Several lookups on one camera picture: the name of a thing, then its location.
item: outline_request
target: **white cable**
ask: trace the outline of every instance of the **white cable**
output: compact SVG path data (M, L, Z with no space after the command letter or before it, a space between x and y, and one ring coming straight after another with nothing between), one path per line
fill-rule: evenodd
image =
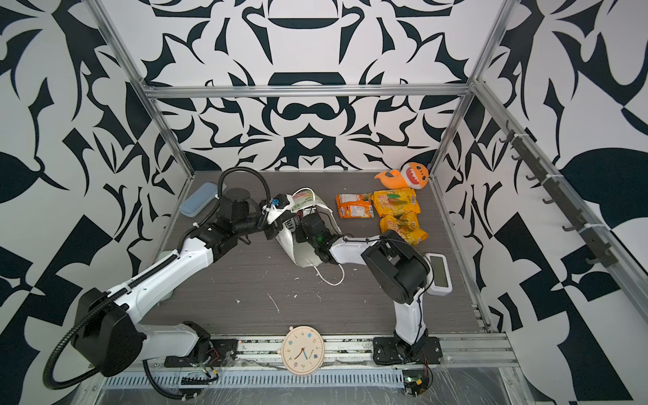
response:
M330 283L328 280L326 280L324 277L322 277L322 274L319 273L319 269L316 265L312 264L313 267L315 267L315 271L318 273L318 276L320 279L324 280L325 283L327 283L330 286L339 286L342 281L344 281L344 267L342 267L341 264L338 263L338 266L342 269L342 280L338 281L336 284Z
M310 190L310 192L313 194L313 202L315 202L315 192L314 192L313 189L311 189L310 187L302 187L302 188L300 188L299 190L297 190L297 191L295 191L294 193L292 193L292 195L295 196L295 194L297 194L298 192L300 192L300 191L302 191L302 190Z

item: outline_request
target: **shark plush toy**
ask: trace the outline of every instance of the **shark plush toy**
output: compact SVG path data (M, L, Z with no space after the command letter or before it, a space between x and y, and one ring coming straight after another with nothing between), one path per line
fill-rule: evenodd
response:
M382 172L374 178L379 179L382 185L390 190L404 187L420 190L428 183L430 174L428 169L420 163L406 163L400 172L398 170Z

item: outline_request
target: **orange snack bag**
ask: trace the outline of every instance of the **orange snack bag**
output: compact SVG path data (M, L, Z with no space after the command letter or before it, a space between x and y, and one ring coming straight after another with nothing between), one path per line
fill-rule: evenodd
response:
M406 213L421 213L416 193L409 187L398 190L382 190L373 193L373 204L379 216L401 216Z
M415 213L407 213L398 219L392 215L385 216L380 220L380 230L384 233L388 229L396 231L412 246L428 238L428 233L419 227L419 220Z
M339 194L335 200L340 218L373 218L371 194Z

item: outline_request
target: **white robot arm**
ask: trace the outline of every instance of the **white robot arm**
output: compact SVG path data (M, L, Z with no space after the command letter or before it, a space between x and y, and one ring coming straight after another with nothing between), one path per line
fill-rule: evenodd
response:
M256 232L264 232L268 240L272 239L282 229L282 224L294 216L291 213L294 201L285 194L274 199L266 198L260 204L260 212L255 214L249 212L249 192L230 188L223 195L222 179L238 170L259 177L266 188L266 195L270 195L267 184L257 172L247 168L226 170L219 181L217 206L198 227L185 234L179 249L107 292L94 288L80 298L76 325L56 346L46 363L43 371L46 387L67 388L97 372L113 376L137 360L183 357L190 353L198 358L204 356L208 350L209 334L199 326L189 322L175 326L148 326L139 322L162 297L191 275L216 262L239 240L249 244L245 238ZM380 287L394 300L395 333L402 344L403 361L414 359L427 335L421 299L434 279L430 261L393 231L367 239L331 235L317 213L302 218L300 226L323 261L366 264L369 267ZM95 368L77 378L58 382L53 377L54 366L69 342Z

